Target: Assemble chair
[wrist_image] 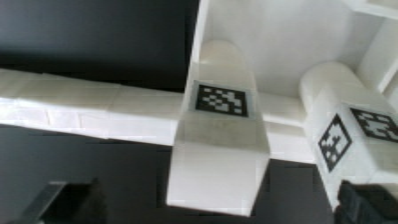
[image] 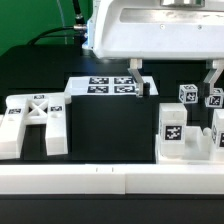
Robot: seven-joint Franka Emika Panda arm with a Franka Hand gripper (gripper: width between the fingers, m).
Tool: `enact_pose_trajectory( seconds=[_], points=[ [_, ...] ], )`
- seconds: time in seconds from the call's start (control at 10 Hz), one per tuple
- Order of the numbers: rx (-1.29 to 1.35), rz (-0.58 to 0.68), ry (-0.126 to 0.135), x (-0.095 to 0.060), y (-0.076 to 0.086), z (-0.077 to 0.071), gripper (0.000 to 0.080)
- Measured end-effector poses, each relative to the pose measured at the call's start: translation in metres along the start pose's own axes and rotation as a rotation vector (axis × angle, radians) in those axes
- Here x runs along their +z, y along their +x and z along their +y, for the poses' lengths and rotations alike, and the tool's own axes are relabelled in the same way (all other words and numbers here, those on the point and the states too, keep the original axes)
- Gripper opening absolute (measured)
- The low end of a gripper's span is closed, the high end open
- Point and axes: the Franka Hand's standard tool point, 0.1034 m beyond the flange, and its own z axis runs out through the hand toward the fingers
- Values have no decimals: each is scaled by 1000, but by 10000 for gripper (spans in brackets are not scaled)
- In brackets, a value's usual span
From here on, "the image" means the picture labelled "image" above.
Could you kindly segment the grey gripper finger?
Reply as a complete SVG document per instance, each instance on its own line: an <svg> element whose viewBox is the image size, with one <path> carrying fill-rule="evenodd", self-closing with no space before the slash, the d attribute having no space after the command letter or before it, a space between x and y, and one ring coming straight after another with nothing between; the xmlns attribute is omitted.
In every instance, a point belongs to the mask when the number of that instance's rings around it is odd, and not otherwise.
<svg viewBox="0 0 224 224"><path fill-rule="evenodd" d="M208 60L206 68L209 72L201 85L202 97L208 97L213 94L215 83L224 72L224 59Z"/></svg>

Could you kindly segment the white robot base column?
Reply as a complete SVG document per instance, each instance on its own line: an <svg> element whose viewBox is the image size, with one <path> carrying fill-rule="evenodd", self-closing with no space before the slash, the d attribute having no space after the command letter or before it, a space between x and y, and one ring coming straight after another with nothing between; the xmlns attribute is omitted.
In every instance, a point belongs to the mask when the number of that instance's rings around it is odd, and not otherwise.
<svg viewBox="0 0 224 224"><path fill-rule="evenodd" d="M85 34L86 40L82 44L82 49L86 52L93 52L94 46L94 35L95 35L95 22L92 19L87 21L87 31Z"/></svg>

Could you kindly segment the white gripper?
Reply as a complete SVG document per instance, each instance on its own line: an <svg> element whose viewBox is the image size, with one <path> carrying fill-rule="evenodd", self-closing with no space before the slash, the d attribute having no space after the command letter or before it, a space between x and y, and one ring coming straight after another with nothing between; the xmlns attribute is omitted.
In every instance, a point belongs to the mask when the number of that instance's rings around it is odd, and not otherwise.
<svg viewBox="0 0 224 224"><path fill-rule="evenodd" d="M224 0L102 0L92 38L99 58L139 58L128 72L148 97L141 59L224 58Z"/></svg>

